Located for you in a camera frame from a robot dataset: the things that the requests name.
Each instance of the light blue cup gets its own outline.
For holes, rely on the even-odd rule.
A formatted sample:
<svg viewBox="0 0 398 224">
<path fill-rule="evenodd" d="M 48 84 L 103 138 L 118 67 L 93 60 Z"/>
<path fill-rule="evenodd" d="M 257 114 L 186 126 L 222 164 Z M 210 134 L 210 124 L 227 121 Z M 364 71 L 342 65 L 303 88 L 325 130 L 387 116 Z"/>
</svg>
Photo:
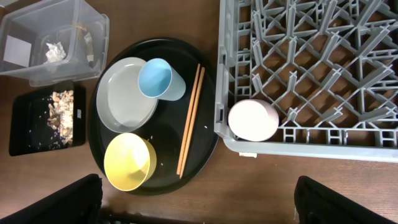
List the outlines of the light blue cup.
<svg viewBox="0 0 398 224">
<path fill-rule="evenodd" d="M 138 88 L 149 98 L 179 100 L 185 93 L 184 79 L 161 58 L 149 60 L 138 74 Z"/>
</svg>

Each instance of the yellow cup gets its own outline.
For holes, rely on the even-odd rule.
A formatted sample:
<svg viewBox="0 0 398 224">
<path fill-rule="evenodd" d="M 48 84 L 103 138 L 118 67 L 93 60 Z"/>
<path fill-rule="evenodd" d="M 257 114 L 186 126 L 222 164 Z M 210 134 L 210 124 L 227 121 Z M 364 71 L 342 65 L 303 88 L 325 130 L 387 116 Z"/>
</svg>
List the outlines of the yellow cup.
<svg viewBox="0 0 398 224">
<path fill-rule="evenodd" d="M 138 188 L 155 171 L 156 153 L 145 139 L 133 133 L 116 136 L 105 152 L 105 174 L 119 190 Z"/>
</svg>

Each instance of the clear plastic container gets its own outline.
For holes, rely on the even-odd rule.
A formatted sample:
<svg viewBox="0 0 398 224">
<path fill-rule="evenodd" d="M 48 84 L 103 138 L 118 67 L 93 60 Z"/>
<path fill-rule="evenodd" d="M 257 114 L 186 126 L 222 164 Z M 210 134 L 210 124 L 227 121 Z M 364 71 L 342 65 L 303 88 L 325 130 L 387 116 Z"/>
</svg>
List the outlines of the clear plastic container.
<svg viewBox="0 0 398 224">
<path fill-rule="evenodd" d="M 4 16 L 0 75 L 29 79 L 31 86 L 101 75 L 106 65 L 109 19 L 84 0 L 41 1 Z M 45 63 L 46 43 L 60 42 L 67 56 Z"/>
</svg>

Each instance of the chopstick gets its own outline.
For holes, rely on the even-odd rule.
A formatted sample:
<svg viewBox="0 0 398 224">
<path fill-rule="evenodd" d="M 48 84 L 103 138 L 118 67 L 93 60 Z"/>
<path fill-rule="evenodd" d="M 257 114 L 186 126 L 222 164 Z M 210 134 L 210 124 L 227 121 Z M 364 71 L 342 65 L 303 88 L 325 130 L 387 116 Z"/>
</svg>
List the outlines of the chopstick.
<svg viewBox="0 0 398 224">
<path fill-rule="evenodd" d="M 201 69 L 201 72 L 200 72 L 200 77 L 199 77 L 199 81 L 198 81 L 198 87 L 197 87 L 197 90 L 195 92 L 195 102 L 193 104 L 192 117 L 190 118 L 188 136 L 187 136 L 187 141 L 185 143 L 185 150 L 184 150 L 184 153 L 183 153 L 184 155 L 183 155 L 183 159 L 182 159 L 182 165 L 181 165 L 181 171 L 180 171 L 180 179 L 182 178 L 182 175 L 184 173 L 184 168 L 185 168 L 185 163 L 187 161 L 189 146 L 191 144 L 193 125 L 195 124 L 195 117 L 197 115 L 197 109 L 198 109 L 198 103 L 199 103 L 199 97 L 200 97 L 200 90 L 201 90 L 201 86 L 203 84 L 204 76 L 205 76 L 205 68 L 203 67 Z"/>
<path fill-rule="evenodd" d="M 178 159 L 178 166 L 177 166 L 177 174 L 178 175 L 180 175 L 180 172 L 181 172 L 182 159 L 183 159 L 183 156 L 184 156 L 185 145 L 187 143 L 189 124 L 190 124 L 191 116 L 192 116 L 193 102 L 195 101 L 195 95 L 196 95 L 196 92 L 197 92 L 197 86 L 198 86 L 198 81 L 199 81 L 199 72 L 200 72 L 200 64 L 198 64 L 197 74 L 195 75 L 195 81 L 193 82 L 191 99 L 189 101 L 189 107 L 188 107 L 187 120 L 185 121 L 184 134 L 182 136 L 182 143 L 181 143 L 181 149 L 180 149 L 180 158 Z"/>
</svg>

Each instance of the brown wooden surface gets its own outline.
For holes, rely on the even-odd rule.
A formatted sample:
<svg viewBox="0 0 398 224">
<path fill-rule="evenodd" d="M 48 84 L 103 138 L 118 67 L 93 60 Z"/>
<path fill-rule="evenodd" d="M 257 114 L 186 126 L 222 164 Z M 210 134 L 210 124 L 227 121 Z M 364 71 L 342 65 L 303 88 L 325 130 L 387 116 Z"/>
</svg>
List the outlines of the brown wooden surface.
<svg viewBox="0 0 398 224">
<path fill-rule="evenodd" d="M 216 63 L 216 0 L 88 1 L 111 22 L 108 62 L 141 39 L 169 36 L 199 48 Z M 95 80 L 83 82 L 87 100 Z M 71 149 L 10 157 L 12 102 L 32 91 L 27 81 L 0 77 L 0 217 L 14 213 L 90 173 L 104 177 L 86 142 Z M 307 175 L 398 222 L 398 164 L 306 157 L 239 157 L 219 142 L 209 163 L 171 194 L 140 197 L 103 179 L 103 205 L 115 212 L 206 223 L 294 223 L 293 192 Z"/>
</svg>

